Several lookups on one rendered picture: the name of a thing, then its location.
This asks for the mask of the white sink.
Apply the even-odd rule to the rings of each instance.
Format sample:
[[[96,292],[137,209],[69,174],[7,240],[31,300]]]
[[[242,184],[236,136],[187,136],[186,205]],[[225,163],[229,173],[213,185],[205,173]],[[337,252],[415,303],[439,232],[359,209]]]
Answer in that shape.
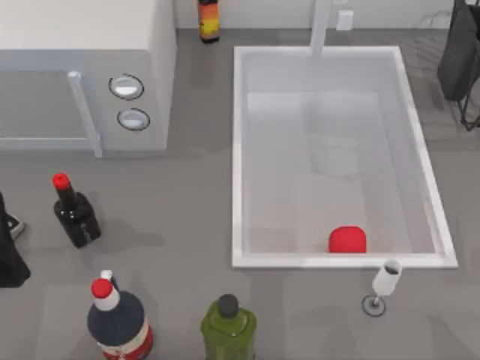
[[[455,269],[398,46],[236,46],[232,265]],[[329,253],[357,226],[366,253]]]

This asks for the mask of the microwave knob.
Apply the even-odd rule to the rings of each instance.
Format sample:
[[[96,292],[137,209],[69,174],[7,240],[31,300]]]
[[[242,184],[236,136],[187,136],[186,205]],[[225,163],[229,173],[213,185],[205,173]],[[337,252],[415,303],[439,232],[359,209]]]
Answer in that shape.
[[[138,108],[130,108],[117,114],[117,122],[129,131],[143,131],[151,123],[149,115]]]
[[[126,101],[140,98],[145,89],[138,77],[127,73],[110,78],[108,86],[114,96]]]

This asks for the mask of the red cup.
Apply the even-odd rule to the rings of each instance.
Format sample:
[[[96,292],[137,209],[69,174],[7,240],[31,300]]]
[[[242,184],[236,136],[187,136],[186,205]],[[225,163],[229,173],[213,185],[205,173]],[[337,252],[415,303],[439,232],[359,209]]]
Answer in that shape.
[[[339,226],[328,238],[328,252],[357,254],[367,252],[367,236],[358,226]]]

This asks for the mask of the pale microwave oven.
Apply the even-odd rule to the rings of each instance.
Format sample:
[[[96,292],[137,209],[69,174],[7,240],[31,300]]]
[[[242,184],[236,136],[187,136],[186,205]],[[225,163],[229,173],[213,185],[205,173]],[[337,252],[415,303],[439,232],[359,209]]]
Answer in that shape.
[[[0,71],[78,71],[103,156],[167,147],[176,66],[173,0],[0,0]],[[109,79],[138,77],[144,92],[122,100]],[[117,122],[138,108],[143,131]]]

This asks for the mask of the green bottle with black cap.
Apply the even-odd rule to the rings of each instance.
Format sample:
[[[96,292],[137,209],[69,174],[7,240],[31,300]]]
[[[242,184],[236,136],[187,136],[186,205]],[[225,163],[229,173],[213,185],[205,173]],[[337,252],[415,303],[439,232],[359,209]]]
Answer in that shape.
[[[213,301],[200,330],[205,360],[255,360],[257,317],[235,295],[223,294]]]

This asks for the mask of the orange and black bottle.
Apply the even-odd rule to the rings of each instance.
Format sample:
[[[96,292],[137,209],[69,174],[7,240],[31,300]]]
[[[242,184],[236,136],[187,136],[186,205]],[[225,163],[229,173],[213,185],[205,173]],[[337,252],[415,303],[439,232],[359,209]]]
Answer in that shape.
[[[199,36],[205,44],[220,39],[220,12],[218,0],[197,0]]]

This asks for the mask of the black bottle with red cap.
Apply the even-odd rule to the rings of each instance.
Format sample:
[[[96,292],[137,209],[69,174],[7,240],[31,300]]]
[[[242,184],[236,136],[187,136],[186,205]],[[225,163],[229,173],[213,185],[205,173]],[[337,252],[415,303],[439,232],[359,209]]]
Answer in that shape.
[[[102,235],[95,210],[84,193],[75,191],[68,175],[57,172],[52,184],[58,195],[53,211],[75,248],[84,248]]]

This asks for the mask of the tall white tap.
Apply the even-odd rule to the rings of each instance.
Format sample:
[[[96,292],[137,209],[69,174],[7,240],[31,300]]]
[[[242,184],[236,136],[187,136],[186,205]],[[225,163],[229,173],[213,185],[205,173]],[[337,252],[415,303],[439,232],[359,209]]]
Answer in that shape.
[[[310,33],[310,50],[314,56],[322,54],[332,3],[333,0],[314,0]]]

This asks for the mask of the white stemmed glass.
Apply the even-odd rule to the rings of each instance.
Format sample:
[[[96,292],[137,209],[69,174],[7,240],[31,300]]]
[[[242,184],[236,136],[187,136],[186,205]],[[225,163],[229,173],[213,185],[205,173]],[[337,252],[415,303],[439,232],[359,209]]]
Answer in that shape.
[[[387,259],[372,282],[373,293],[366,295],[361,306],[369,317],[381,317],[386,312],[385,297],[390,296],[398,284],[402,266],[396,259]]]

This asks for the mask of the dark bottle with red label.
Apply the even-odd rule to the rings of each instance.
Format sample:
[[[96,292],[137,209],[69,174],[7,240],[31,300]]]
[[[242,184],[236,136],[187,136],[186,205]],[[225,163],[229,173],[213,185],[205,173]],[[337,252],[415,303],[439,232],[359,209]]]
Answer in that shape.
[[[154,336],[140,299],[103,270],[91,284],[87,327],[105,360],[146,360]]]

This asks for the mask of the microwave door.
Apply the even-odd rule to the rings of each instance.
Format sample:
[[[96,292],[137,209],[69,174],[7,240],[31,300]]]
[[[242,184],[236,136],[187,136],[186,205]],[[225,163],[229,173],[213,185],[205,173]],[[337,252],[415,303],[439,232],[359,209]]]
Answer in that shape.
[[[93,152],[68,72],[0,70],[0,152]]]

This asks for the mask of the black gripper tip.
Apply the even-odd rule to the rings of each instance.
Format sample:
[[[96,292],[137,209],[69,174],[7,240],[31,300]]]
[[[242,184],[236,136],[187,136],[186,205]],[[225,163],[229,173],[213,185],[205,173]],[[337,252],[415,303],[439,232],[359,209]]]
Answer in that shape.
[[[31,277],[11,237],[7,214],[0,191],[0,289],[19,288]]]

